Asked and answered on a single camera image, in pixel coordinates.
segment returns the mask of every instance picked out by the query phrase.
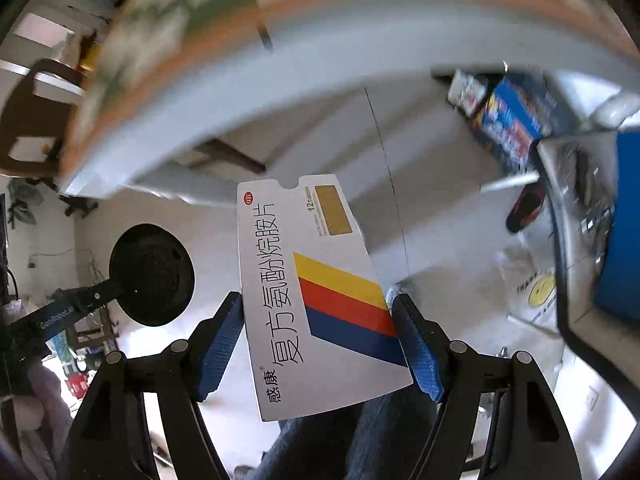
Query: blue stripe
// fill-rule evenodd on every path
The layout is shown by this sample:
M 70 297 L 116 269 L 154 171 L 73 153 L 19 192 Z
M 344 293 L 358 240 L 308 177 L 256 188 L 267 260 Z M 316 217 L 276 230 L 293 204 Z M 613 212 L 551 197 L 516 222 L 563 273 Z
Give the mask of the blue stripe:
M 354 352 L 406 367 L 397 337 L 391 337 L 306 307 L 311 335 Z
M 618 202 L 607 259 L 594 291 L 597 307 L 621 318 L 640 319 L 640 135 L 618 134 Z

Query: yellow smiley face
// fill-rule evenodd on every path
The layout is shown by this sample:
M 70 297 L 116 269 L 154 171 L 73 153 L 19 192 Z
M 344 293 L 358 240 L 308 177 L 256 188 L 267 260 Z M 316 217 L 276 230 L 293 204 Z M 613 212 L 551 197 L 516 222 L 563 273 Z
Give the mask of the yellow smiley face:
M 556 277 L 554 275 L 543 276 L 533 286 L 529 294 L 530 306 L 542 306 L 549 299 L 551 293 L 556 288 Z

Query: white wall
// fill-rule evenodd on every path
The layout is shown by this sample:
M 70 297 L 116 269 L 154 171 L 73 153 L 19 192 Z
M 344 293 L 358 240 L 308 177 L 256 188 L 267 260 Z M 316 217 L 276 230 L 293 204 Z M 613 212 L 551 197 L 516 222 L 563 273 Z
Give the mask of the white wall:
M 6 189 L 8 183 L 8 177 L 0 176 L 0 192 L 6 195 L 7 208 L 11 205 L 11 198 Z M 44 200 L 39 206 L 30 208 L 36 218 L 36 225 L 30 226 L 16 221 L 14 230 L 8 226 L 7 261 L 15 276 L 20 296 L 24 299 L 31 298 L 36 304 L 43 305 L 49 303 L 47 296 L 57 288 L 73 288 L 79 284 L 74 218 L 65 216 L 66 205 L 58 199 L 56 193 L 43 184 L 38 186 L 38 190 Z M 36 267 L 28 268 L 30 257 L 37 253 L 63 254 L 36 256 Z M 11 280 L 9 291 L 11 294 L 14 293 Z
M 30 68 L 37 60 L 51 56 L 52 49 L 36 41 L 8 34 L 0 45 L 0 59 Z
M 587 396 L 594 391 L 598 399 L 591 410 Z M 574 441 L 582 480 L 600 478 L 625 445 L 636 420 L 611 387 L 568 348 L 554 395 Z

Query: chair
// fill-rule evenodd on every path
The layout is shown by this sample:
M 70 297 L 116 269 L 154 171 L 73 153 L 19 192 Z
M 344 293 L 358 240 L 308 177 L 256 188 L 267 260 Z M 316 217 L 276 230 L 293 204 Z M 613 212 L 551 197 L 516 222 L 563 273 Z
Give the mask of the chair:
M 17 178 L 50 178 L 58 174 L 59 162 L 47 157 L 43 162 L 27 162 L 11 158 L 10 153 L 20 137 L 52 137 L 57 143 L 65 138 L 66 124 L 72 106 L 40 97 L 33 93 L 35 77 L 47 72 L 80 86 L 82 74 L 54 61 L 41 59 L 20 80 L 4 104 L 0 116 L 0 173 Z

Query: jeans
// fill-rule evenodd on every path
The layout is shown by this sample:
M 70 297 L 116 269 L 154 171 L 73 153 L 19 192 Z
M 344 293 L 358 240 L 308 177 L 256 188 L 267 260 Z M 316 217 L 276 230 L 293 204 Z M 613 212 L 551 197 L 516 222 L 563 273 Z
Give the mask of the jeans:
M 362 404 L 285 421 L 252 480 L 407 480 L 435 403 L 416 384 Z

